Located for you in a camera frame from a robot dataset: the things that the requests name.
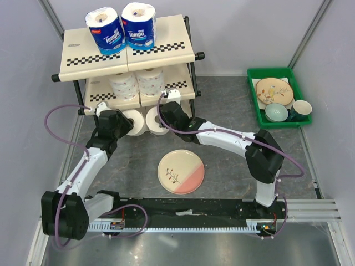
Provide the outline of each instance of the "floral pattern plate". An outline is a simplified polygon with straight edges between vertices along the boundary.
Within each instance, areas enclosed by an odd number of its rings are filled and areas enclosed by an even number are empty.
[[[158,166],[161,185],[174,194],[188,194],[195,191],[204,180],[205,166],[191,151],[176,150],[166,154]]]
[[[264,104],[288,105],[293,100],[293,90],[291,86],[276,78],[266,78],[256,84],[257,97]]]

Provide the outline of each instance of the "teal cup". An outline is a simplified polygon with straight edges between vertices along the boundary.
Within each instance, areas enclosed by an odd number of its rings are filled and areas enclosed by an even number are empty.
[[[307,116],[312,112],[312,106],[308,101],[297,100],[293,103],[290,115],[288,116],[288,122],[299,122],[307,118]]]

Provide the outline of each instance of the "toilet paper roll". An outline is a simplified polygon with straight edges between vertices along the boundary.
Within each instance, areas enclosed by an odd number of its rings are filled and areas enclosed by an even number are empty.
[[[122,26],[113,8],[91,11],[85,16],[85,22],[102,54],[116,54],[126,47]]]
[[[110,75],[107,78],[119,99],[128,101],[138,95],[137,79],[133,72]]]
[[[156,107],[150,109],[145,117],[146,125],[150,132],[155,135],[165,135],[168,133],[169,129],[164,127],[160,127],[158,113],[156,111]]]
[[[138,87],[144,96],[156,97],[165,89],[164,74],[162,68],[150,68],[135,72]]]
[[[133,49],[148,50],[156,40],[155,8],[149,4],[130,3],[122,11],[127,43]]]
[[[122,112],[125,117],[133,121],[133,129],[127,133],[128,136],[140,136],[147,131],[145,119],[137,110],[126,110]]]

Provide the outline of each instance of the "green tray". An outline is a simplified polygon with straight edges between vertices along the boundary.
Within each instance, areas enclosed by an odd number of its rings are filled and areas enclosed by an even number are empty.
[[[293,96],[295,100],[304,100],[300,88],[298,87],[295,75],[291,68],[250,68],[248,73],[248,83],[253,97],[257,119],[259,126],[262,129],[284,129],[288,127],[298,128],[304,125],[309,125],[312,122],[311,117],[308,115],[304,121],[301,122],[270,122],[266,119],[265,110],[259,109],[257,103],[256,90],[253,86],[252,79],[264,79],[264,78],[288,78],[291,88],[293,89]]]

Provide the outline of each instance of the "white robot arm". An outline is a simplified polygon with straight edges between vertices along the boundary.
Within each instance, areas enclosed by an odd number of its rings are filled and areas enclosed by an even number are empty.
[[[160,113],[166,123],[180,131],[196,131],[203,129],[215,129],[198,134],[180,135],[184,141],[202,145],[212,145],[224,150],[236,153],[246,159],[251,175],[257,179],[257,193],[255,202],[262,208],[271,208],[276,202],[275,181],[280,173],[283,157],[267,149],[262,149],[253,144],[249,139],[257,139],[277,149],[281,149],[267,131],[259,131],[257,134],[229,130],[242,136],[242,138],[217,131],[227,130],[216,126],[211,122],[198,117],[189,118],[179,105],[179,97],[169,99],[160,106]],[[117,140],[125,136],[133,124],[119,110],[109,109],[105,102],[98,105],[96,112],[99,125],[95,129],[92,138],[87,143],[89,160],[79,172],[73,183],[70,181],[79,170],[83,161],[87,159],[84,153],[81,161],[71,175],[57,188],[56,191],[47,191],[41,200],[43,232],[54,235],[55,210],[60,196],[65,188],[65,201],[60,210],[59,236],[71,239],[82,239],[88,225],[102,214],[114,208],[115,202],[119,202],[117,192],[99,191],[93,198],[85,201],[85,195],[99,170],[108,162],[117,147]]]

